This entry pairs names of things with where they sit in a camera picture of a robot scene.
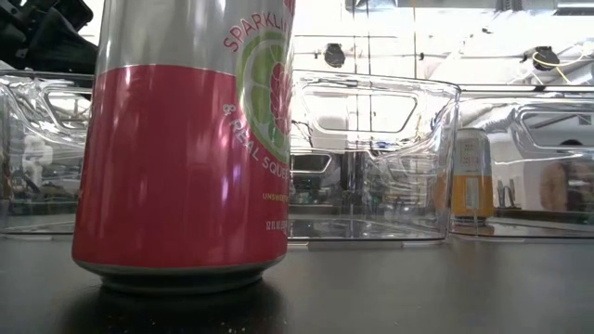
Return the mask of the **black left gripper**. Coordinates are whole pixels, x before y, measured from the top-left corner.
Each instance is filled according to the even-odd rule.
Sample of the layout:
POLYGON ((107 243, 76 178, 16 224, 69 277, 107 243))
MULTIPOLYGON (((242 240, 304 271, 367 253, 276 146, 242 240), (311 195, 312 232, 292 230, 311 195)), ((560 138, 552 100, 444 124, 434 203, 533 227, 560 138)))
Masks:
POLYGON ((36 71, 94 72, 97 46, 79 31, 93 19, 83 0, 1 0, 1 59, 36 71))

